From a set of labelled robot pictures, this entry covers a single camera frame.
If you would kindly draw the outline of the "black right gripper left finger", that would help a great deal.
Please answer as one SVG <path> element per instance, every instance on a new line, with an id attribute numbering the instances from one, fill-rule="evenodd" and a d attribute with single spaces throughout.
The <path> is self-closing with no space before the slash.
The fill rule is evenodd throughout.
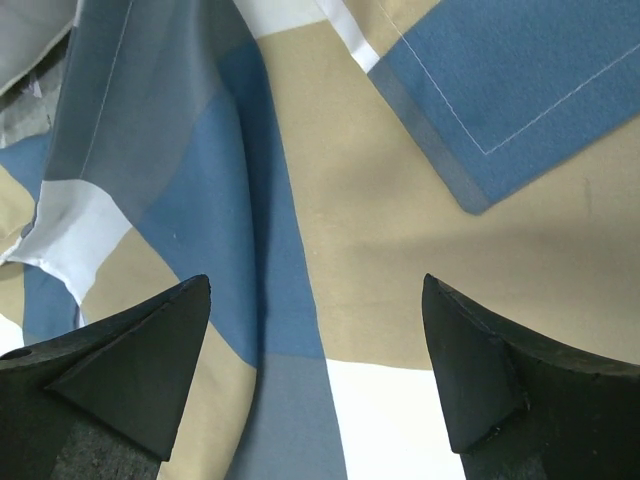
<path id="1" fill-rule="evenodd" d="M 211 309 L 205 275 L 1 357 L 4 479 L 155 479 Z"/>

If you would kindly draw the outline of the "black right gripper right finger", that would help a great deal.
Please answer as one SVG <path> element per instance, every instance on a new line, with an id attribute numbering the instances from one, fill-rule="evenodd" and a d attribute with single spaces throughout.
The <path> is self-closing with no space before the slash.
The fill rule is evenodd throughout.
<path id="1" fill-rule="evenodd" d="M 637 365 L 537 333 L 432 275 L 422 315 L 466 478 L 638 478 Z"/>

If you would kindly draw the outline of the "blue beige white pillowcase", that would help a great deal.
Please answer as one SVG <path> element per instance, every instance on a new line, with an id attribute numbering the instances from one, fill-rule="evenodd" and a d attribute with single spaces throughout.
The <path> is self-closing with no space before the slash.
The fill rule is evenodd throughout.
<path id="1" fill-rule="evenodd" d="M 432 275 L 639 368 L 635 1 L 5 1 L 1 357 L 196 275 L 155 479 L 468 479 Z"/>

